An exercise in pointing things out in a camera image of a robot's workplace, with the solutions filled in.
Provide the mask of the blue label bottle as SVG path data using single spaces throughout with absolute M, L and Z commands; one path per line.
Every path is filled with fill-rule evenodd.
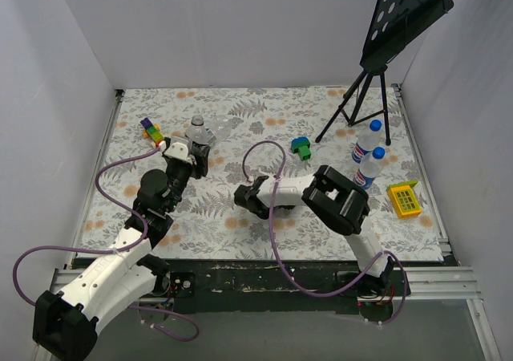
M 374 159 L 372 152 L 364 156 L 353 176 L 354 184 L 362 189 L 369 189 L 385 166 L 385 157 L 380 160 Z

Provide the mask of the blue bottle cap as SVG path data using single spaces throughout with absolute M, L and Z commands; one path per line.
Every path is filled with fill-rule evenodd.
M 382 122 L 381 122 L 380 120 L 373 120 L 373 121 L 370 123 L 370 129 L 371 129 L 373 132 L 380 131 L 380 130 L 381 130 L 381 127 L 382 127 Z
M 386 150 L 383 147 L 376 147 L 372 152 L 373 158 L 377 160 L 383 159 L 385 154 Z

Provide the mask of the Pepsi plastic bottle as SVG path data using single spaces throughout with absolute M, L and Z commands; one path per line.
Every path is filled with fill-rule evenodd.
M 380 131 L 373 132 L 368 126 L 363 130 L 353 147 L 352 159 L 356 164 L 360 164 L 364 156 L 372 152 L 379 144 L 382 138 L 382 128 Z

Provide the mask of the clear bottle black label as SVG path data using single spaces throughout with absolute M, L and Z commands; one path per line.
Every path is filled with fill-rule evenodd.
M 198 145 L 208 145 L 212 147 L 216 141 L 216 137 L 211 128 L 204 124 L 202 115 L 194 115 L 191 123 L 185 132 L 185 136 L 193 143 Z

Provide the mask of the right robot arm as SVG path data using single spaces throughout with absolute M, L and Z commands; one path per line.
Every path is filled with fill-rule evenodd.
M 236 205 L 262 220 L 278 208 L 309 208 L 349 244 L 360 270 L 357 290 L 378 295 L 392 284 L 393 262 L 372 229 L 368 200 L 364 189 L 328 165 L 306 176 L 259 176 L 251 185 L 239 185 L 234 195 Z

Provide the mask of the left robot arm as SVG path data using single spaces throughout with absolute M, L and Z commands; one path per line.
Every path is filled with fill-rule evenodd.
M 79 276 L 35 302 L 33 340 L 61 360 L 84 360 L 101 331 L 145 294 L 165 295 L 171 285 L 165 261 L 151 255 L 171 228 L 170 216 L 181 202 L 208 148 L 184 138 L 159 143 L 165 170 L 144 173 L 131 217 L 115 240 Z

